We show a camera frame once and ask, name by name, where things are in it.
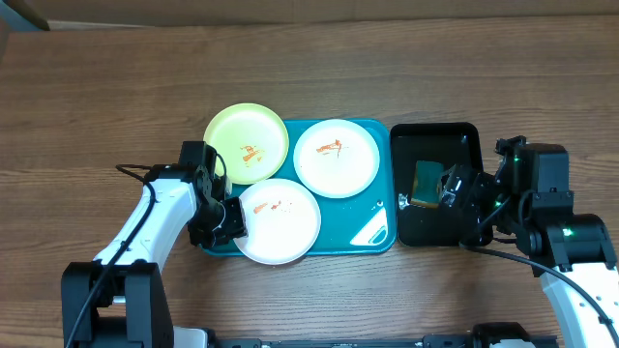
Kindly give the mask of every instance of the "black tray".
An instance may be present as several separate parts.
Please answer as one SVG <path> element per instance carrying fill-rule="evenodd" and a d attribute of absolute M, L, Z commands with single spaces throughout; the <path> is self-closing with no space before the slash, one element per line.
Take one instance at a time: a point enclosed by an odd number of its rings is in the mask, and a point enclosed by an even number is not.
<path fill-rule="evenodd" d="M 390 133 L 392 166 L 396 189 L 398 239 L 410 247 L 456 247 L 467 231 L 458 221 L 445 218 L 442 207 L 428 209 L 401 204 L 410 201 L 418 160 L 440 162 L 446 169 L 468 164 L 484 170 L 480 138 L 469 123 L 402 124 Z M 492 228 L 482 233 L 483 245 L 492 240 Z"/>

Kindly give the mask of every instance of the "teal tray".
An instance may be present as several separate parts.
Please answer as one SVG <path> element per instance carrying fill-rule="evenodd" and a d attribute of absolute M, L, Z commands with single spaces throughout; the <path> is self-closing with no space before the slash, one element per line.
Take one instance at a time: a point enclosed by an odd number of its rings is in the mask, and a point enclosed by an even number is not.
<path fill-rule="evenodd" d="M 284 121 L 288 129 L 288 156 L 272 178 L 288 179 L 301 184 L 294 170 L 292 154 L 301 134 L 322 120 Z M 379 253 L 396 241 L 396 198 L 391 166 L 389 131 L 371 119 L 349 119 L 368 131 L 376 140 L 380 164 L 376 178 L 361 193 L 342 199 L 313 194 L 322 217 L 320 233 L 308 255 L 350 255 Z M 231 196 L 239 196 L 249 186 L 234 185 Z M 206 250 L 214 256 L 243 256 L 234 242 Z"/>

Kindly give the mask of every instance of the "tabletop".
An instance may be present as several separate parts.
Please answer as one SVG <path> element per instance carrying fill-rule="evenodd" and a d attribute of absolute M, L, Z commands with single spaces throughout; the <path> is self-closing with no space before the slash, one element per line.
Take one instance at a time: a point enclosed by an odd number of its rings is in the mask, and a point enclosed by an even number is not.
<path fill-rule="evenodd" d="M 1 346 L 62 344 L 62 272 L 107 246 L 141 193 L 114 165 L 174 162 L 236 102 L 387 128 L 470 122 L 489 172 L 498 137 L 562 144 L 575 211 L 599 215 L 619 245 L 617 16 L 11 34 L 0 66 Z M 273 268 L 211 257 L 183 233 L 162 277 L 174 324 L 220 337 L 421 337 L 492 321 L 560 334 L 530 268 L 457 248 L 396 244 Z"/>

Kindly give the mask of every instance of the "wood grain surface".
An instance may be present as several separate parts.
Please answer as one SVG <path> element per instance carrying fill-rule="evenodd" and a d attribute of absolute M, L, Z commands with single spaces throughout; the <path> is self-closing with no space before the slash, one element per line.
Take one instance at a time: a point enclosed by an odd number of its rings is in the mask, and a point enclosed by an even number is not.
<path fill-rule="evenodd" d="M 497 137 L 563 144 L 575 211 L 602 217 L 619 244 L 619 17 L 11 34 L 0 67 L 1 346 L 61 345 L 63 270 L 105 247 L 141 192 L 114 164 L 177 160 L 181 142 L 235 102 L 388 128 L 471 122 L 488 171 Z M 176 325 L 221 337 L 420 337 L 489 321 L 559 334 L 529 268 L 456 248 L 272 268 L 210 257 L 184 233 L 163 281 Z"/>

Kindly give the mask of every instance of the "yellow plate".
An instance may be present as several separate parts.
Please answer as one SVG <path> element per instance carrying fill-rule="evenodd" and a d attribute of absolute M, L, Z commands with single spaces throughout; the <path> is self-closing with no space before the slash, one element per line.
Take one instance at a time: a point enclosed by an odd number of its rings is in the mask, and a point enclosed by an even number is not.
<path fill-rule="evenodd" d="M 273 110 L 239 103 L 220 111 L 204 132 L 204 141 L 223 157 L 233 184 L 250 185 L 280 169 L 288 154 L 288 131 Z M 223 175 L 218 161 L 217 175 Z"/>

